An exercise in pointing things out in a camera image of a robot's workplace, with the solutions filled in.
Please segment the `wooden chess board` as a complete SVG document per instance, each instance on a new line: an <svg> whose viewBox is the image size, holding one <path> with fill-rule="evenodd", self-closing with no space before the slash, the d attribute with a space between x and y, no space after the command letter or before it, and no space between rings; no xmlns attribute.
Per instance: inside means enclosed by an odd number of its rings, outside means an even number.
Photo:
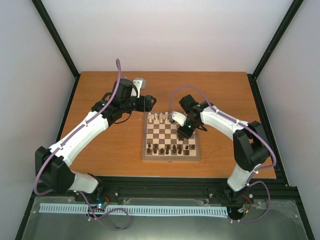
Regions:
<svg viewBox="0 0 320 240"><path fill-rule="evenodd" d="M169 113L151 111L144 114L141 158L145 161L190 161L201 160L198 131L189 139L180 140L178 123L169 121Z"/></svg>

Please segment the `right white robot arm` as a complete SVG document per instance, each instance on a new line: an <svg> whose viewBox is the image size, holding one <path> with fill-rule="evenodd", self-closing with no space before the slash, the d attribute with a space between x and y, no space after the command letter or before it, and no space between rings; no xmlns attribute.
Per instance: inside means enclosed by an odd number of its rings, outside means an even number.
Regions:
<svg viewBox="0 0 320 240"><path fill-rule="evenodd" d="M177 136L189 139L196 129L212 127L226 135L233 143L235 168L227 179L233 192L249 185L250 179L274 153L269 146L263 126L257 122L239 120L218 109L209 101L198 103L189 94L179 101L184 113L172 111L171 119L179 124Z"/></svg>

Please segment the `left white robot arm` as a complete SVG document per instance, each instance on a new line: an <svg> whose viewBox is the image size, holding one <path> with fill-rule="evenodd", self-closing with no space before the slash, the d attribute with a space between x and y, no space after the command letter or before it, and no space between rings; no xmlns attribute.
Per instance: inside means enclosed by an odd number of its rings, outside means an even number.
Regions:
<svg viewBox="0 0 320 240"><path fill-rule="evenodd" d="M64 138L49 148L39 147L35 152L36 181L41 181L49 192L85 192L92 201L103 198L104 188L89 173L72 171L70 166L78 154L100 133L118 124L123 114L133 111L150 112L156 103L151 95L141 95L146 81L143 78L121 78L96 102L84 120Z"/></svg>

